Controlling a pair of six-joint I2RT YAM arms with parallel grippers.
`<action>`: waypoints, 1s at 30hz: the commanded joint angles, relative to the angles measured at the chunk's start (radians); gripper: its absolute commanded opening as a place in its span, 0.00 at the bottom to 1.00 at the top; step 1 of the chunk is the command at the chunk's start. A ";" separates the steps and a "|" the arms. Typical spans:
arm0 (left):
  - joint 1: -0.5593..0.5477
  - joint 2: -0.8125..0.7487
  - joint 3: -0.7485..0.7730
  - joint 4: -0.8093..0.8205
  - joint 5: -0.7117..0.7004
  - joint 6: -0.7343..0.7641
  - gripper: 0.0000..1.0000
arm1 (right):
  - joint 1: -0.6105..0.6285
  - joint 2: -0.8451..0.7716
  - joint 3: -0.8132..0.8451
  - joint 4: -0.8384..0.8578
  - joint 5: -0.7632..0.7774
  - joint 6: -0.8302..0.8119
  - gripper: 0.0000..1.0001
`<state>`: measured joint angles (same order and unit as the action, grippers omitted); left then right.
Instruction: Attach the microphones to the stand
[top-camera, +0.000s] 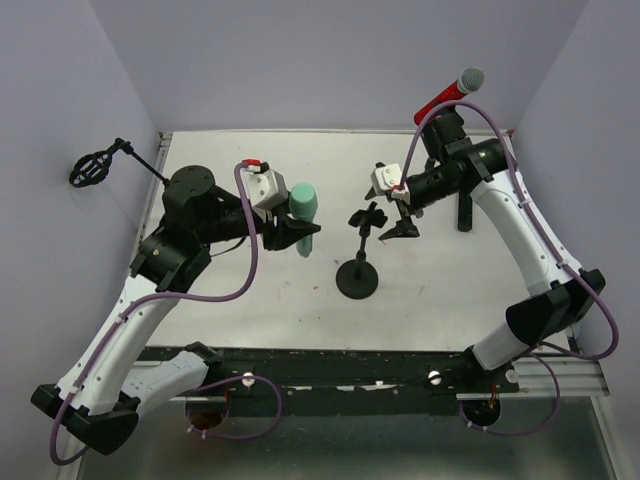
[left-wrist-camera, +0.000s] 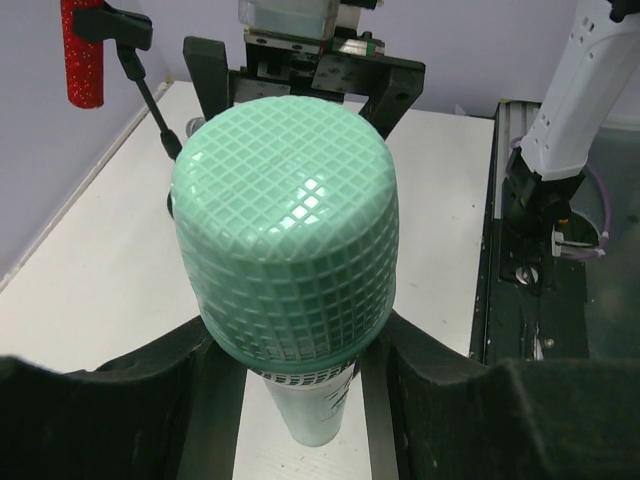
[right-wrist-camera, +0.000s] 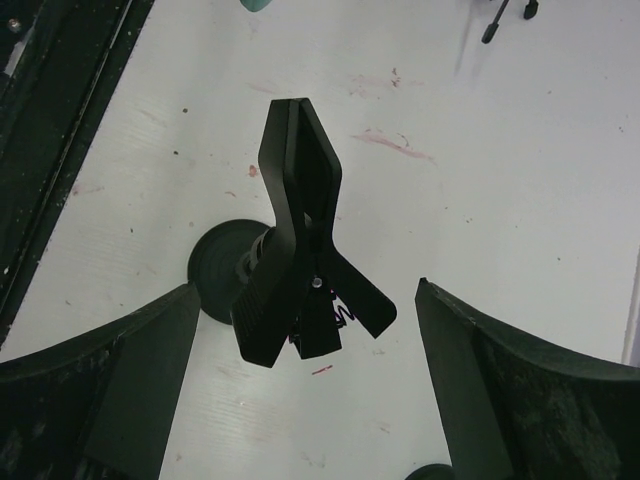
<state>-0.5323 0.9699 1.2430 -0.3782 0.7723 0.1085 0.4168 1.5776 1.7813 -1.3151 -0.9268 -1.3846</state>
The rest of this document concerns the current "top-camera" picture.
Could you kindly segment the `mint green microphone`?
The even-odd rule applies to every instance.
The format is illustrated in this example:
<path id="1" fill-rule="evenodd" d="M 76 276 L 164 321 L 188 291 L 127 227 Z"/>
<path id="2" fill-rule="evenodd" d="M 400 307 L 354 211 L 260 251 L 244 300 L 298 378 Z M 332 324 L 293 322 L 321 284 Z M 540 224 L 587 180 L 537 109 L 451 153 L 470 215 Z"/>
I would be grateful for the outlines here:
<path id="1" fill-rule="evenodd" d="M 315 188 L 309 183 L 297 183 L 289 195 L 289 209 L 296 220 L 312 222 L 318 210 Z M 313 250 L 313 236 L 308 235 L 296 243 L 296 250 L 303 258 L 308 258 Z"/>

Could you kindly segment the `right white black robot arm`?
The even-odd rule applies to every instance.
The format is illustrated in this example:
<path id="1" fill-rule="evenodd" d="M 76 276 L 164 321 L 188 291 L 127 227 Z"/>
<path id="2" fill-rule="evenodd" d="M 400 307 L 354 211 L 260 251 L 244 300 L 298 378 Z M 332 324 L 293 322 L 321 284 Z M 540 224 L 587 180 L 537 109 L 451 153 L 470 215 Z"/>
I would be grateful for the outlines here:
<path id="1" fill-rule="evenodd" d="M 400 220 L 384 239 L 416 238 L 413 218 L 435 202 L 464 194 L 491 220 L 513 256 L 527 299 L 508 307 L 504 322 L 465 351 L 465 372 L 494 371 L 584 318 L 604 289 L 602 273 L 587 271 L 562 245 L 531 198 L 498 138 L 473 142 L 448 108 L 426 124 L 421 140 L 431 165 L 405 176 L 399 164 L 377 164 L 368 198 L 396 203 Z"/>

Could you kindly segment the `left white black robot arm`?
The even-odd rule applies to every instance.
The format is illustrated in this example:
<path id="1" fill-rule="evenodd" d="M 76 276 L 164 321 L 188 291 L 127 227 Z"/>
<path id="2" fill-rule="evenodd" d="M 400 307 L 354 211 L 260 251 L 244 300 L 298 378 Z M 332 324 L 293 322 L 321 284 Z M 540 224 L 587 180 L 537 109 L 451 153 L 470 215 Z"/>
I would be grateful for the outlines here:
<path id="1" fill-rule="evenodd" d="M 131 369 L 151 335 L 181 300 L 223 303 L 251 287 L 261 249 L 280 251 L 296 243 L 311 252 L 310 238 L 320 231 L 314 217 L 317 194 L 308 183 L 292 188 L 267 163 L 246 159 L 234 168 L 238 192 L 220 188 L 213 173 L 192 165 L 164 183 L 164 214 L 142 242 L 123 289 L 99 332 L 74 366 L 55 384 L 36 388 L 31 402 L 53 419 L 49 452 L 57 451 L 61 428 L 85 449 L 110 455 L 131 436 L 141 417 L 179 393 L 203 386 L 219 363 L 200 343 L 185 347 L 172 360 L 146 374 Z M 226 295 L 191 293 L 211 262 L 214 243 L 246 239 L 249 271 L 244 283 Z"/>

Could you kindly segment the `short black round-base mic stand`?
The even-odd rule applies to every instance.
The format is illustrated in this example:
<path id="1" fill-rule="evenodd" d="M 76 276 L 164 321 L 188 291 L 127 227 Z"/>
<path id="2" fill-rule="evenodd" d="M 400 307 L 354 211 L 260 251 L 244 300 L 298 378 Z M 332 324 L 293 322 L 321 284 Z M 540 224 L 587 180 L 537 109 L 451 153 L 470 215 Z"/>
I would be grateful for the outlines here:
<path id="1" fill-rule="evenodd" d="M 349 299 L 366 299 L 378 288 L 379 276 L 375 267 L 367 260 L 366 244 L 371 228 L 382 228 L 387 219 L 384 211 L 372 201 L 366 209 L 357 210 L 348 221 L 349 226 L 358 229 L 359 248 L 353 259 L 339 266 L 335 281 L 340 293 Z"/>

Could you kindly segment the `red glitter microphone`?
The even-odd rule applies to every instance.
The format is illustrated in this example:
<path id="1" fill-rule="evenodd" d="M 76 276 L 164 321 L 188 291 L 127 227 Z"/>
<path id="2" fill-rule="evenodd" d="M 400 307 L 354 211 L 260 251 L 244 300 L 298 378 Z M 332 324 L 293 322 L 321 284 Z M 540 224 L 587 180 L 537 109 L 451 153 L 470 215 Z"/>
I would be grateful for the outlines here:
<path id="1" fill-rule="evenodd" d="M 476 92 L 482 87 L 484 80 L 485 74 L 482 69 L 478 67 L 465 68 L 454 82 L 414 114 L 414 124 L 418 126 L 436 106 L 448 101 L 461 100 Z"/>

